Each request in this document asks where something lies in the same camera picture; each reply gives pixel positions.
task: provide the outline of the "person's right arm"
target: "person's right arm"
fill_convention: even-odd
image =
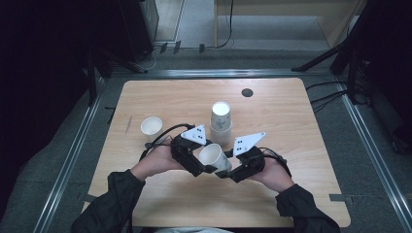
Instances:
[[[293,217],[295,232],[340,232],[338,224],[316,207],[310,192],[294,183],[275,159],[264,159],[263,171],[250,179],[279,193],[276,196],[279,214]]]

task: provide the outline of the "black jacket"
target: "black jacket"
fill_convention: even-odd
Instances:
[[[130,170],[108,177],[109,191],[95,198],[73,222],[72,232],[121,232],[146,182]],[[336,222],[321,212],[310,192],[295,184],[276,196],[281,216],[293,217],[295,232],[340,232]]]

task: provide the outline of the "wooden table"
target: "wooden table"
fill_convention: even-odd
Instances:
[[[346,33],[353,17],[363,9],[365,2],[365,0],[235,0],[233,15],[317,17],[327,43],[333,48]],[[215,0],[215,47],[218,45],[218,16],[230,16],[230,0]]]
[[[252,97],[242,96],[249,88]],[[313,193],[318,207],[342,227],[350,224],[324,141],[300,79],[132,81],[124,85],[102,150],[89,194],[107,191],[107,176],[139,161],[146,142],[140,123],[162,118],[164,129],[179,123],[209,128],[212,105],[231,106],[235,136],[266,132],[258,147],[268,147],[288,161],[296,183]],[[173,135],[182,130],[173,131]],[[230,158],[233,167],[239,163]],[[288,227],[280,217],[276,192],[260,183],[221,180],[216,175],[195,178],[186,171],[170,171],[147,179],[133,213],[138,226]]]

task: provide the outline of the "black circular marker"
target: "black circular marker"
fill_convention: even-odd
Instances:
[[[254,92],[251,89],[245,88],[242,90],[242,95],[245,97],[251,97],[254,95]]]

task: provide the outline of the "person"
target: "person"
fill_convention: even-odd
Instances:
[[[263,170],[249,179],[279,193],[275,197],[277,209],[281,216],[293,218],[294,232],[340,232],[337,223],[316,207],[310,192],[294,183],[275,159],[264,159]],[[96,197],[88,205],[73,222],[71,231],[121,232],[139,200],[146,178],[169,170],[185,169],[172,157],[170,147],[158,146],[132,168],[111,173],[108,177],[108,192]]]

